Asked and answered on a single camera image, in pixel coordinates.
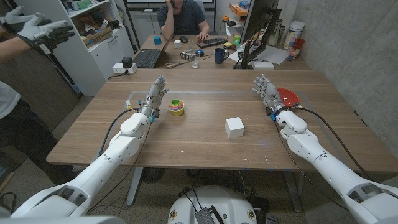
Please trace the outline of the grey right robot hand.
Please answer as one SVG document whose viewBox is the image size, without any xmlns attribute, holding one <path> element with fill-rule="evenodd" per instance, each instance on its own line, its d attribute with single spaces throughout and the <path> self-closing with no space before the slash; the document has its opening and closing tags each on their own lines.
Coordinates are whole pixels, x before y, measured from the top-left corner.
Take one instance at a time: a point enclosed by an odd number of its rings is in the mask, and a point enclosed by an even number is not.
<svg viewBox="0 0 398 224">
<path fill-rule="evenodd" d="M 264 74 L 262 77 L 256 77 L 253 83 L 255 87 L 252 90 L 261 97 L 269 116 L 277 116 L 287 109 L 277 88 Z"/>
</svg>

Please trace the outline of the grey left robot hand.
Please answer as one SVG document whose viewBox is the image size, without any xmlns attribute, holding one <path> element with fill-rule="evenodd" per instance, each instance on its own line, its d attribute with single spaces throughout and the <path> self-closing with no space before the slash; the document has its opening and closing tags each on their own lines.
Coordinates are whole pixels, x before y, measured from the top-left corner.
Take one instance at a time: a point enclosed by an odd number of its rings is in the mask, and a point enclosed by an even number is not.
<svg viewBox="0 0 398 224">
<path fill-rule="evenodd" d="M 162 103 L 163 96 L 169 91 L 165 87 L 165 78 L 159 75 L 155 82 L 150 86 L 146 93 L 144 102 L 141 107 L 141 114 L 151 117 L 152 113 L 159 108 Z"/>
</svg>

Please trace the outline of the standing person's right gloved hand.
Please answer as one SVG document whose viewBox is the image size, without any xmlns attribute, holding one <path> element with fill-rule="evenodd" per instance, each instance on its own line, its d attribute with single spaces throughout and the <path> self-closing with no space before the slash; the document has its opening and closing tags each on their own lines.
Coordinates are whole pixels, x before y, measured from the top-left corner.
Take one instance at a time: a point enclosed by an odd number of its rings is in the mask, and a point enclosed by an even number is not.
<svg viewBox="0 0 398 224">
<path fill-rule="evenodd" d="M 41 55 L 48 55 L 53 53 L 58 44 L 75 35 L 72 30 L 73 26 L 65 20 L 45 25 L 26 22 L 17 36 Z"/>
</svg>

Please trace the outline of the standing person's left gloved hand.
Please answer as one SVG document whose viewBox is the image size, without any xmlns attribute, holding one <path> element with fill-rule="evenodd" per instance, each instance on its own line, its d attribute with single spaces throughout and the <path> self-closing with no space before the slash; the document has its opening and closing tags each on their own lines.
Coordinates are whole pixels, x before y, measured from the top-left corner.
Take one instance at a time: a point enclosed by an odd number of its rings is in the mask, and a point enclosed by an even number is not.
<svg viewBox="0 0 398 224">
<path fill-rule="evenodd" d="M 1 16 L 1 25 L 15 25 L 24 24 L 32 18 L 45 18 L 45 15 L 39 12 L 31 15 L 22 15 L 24 6 L 18 6 L 10 12 L 7 12 L 4 16 Z"/>
</svg>

